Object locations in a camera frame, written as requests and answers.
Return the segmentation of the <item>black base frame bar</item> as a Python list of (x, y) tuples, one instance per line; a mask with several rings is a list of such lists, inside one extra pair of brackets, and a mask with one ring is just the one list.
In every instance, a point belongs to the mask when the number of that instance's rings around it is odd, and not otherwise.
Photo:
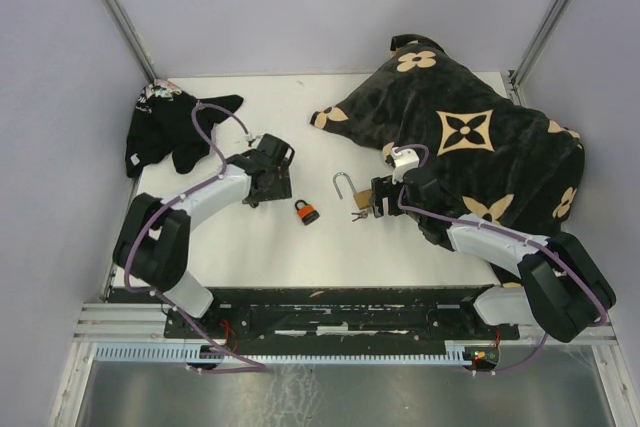
[(198, 324), (240, 341), (265, 340), (279, 332), (309, 334), (319, 328), (349, 333), (408, 336), (426, 341), (520, 338), (510, 324), (493, 327), (472, 302), (484, 287), (213, 288), (213, 303)]

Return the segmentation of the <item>black printed garment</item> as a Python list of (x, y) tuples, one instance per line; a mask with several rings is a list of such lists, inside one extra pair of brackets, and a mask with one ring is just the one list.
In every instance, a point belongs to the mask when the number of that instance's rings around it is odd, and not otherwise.
[(126, 137), (126, 175), (137, 178), (146, 166), (167, 156), (177, 173), (191, 172), (209, 155), (204, 138), (243, 103), (236, 94), (198, 98), (168, 80), (154, 80), (142, 89), (134, 106)]

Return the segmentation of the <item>right aluminium frame post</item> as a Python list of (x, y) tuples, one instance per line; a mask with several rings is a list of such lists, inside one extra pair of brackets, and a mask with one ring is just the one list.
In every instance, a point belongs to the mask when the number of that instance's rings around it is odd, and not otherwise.
[(572, 0), (551, 0), (517, 67), (508, 74), (512, 96), (521, 105), (524, 104), (523, 85), (571, 2)]

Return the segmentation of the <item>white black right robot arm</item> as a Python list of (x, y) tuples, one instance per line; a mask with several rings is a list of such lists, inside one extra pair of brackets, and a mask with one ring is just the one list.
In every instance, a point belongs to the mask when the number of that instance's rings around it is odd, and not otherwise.
[(458, 315), (467, 336), (481, 338), (495, 325), (537, 325), (569, 343), (586, 328), (601, 325), (617, 298), (579, 239), (567, 232), (552, 237), (498, 226), (487, 215), (458, 214), (424, 168), (371, 181), (375, 217), (406, 214), (430, 243), (477, 257), (516, 280), (513, 288), (493, 286)]

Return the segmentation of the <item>aluminium frame post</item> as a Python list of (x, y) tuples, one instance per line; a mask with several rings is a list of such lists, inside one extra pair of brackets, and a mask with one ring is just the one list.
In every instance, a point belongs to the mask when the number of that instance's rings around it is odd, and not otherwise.
[(132, 54), (136, 64), (148, 82), (153, 81), (156, 76), (156, 69), (146, 52), (140, 37), (132, 23), (124, 5), (120, 0), (101, 0), (124, 43)]
[(517, 67), (508, 74), (512, 96), (521, 105), (524, 104), (523, 85), (571, 2), (572, 0), (551, 0)]

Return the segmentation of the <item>orange black small padlock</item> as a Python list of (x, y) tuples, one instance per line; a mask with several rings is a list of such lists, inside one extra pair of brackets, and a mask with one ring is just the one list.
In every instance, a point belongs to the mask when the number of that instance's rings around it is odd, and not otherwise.
[(294, 203), (294, 208), (296, 209), (299, 219), (305, 226), (315, 222), (320, 217), (319, 212), (305, 200), (297, 200)]

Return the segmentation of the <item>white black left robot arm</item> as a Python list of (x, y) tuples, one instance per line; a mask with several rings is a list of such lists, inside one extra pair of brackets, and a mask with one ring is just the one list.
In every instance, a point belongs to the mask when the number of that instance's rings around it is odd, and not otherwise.
[(221, 325), (212, 292), (188, 271), (191, 232), (224, 208), (252, 208), (292, 197), (289, 168), (295, 150), (271, 134), (223, 161), (212, 177), (172, 198), (137, 195), (131, 202), (112, 259), (127, 277), (145, 282), (166, 303), (187, 314), (187, 326), (209, 337)]

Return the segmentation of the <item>brass padlock silver shackle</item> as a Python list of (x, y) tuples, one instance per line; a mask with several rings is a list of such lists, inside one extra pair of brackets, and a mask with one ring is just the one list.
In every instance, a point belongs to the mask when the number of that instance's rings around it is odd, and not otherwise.
[(372, 207), (372, 203), (371, 203), (372, 190), (371, 189), (357, 190), (351, 177), (345, 172), (338, 172), (332, 178), (334, 189), (340, 200), (343, 200), (345, 198), (345, 194), (342, 192), (340, 188), (341, 186), (340, 182), (342, 180), (344, 180), (347, 183), (347, 186), (349, 187), (349, 190), (351, 193), (351, 197), (359, 210), (367, 210)]

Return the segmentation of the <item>black beige patterned blanket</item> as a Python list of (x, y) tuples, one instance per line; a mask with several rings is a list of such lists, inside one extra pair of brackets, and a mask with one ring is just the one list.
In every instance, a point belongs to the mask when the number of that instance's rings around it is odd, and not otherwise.
[(577, 132), (514, 104), (435, 41), (392, 38), (391, 58), (341, 102), (311, 115), (313, 127), (376, 149), (414, 144), (436, 181), (412, 206), (475, 214), (533, 235), (557, 235), (585, 168)]

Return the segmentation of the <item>left aluminium frame post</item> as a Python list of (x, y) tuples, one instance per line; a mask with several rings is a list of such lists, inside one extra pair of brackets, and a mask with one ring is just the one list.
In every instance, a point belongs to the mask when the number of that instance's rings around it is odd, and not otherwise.
[(124, 5), (120, 0), (101, 0), (124, 43), (132, 54), (136, 64), (148, 82), (153, 81), (156, 76), (156, 69), (146, 52), (140, 37), (132, 23)]

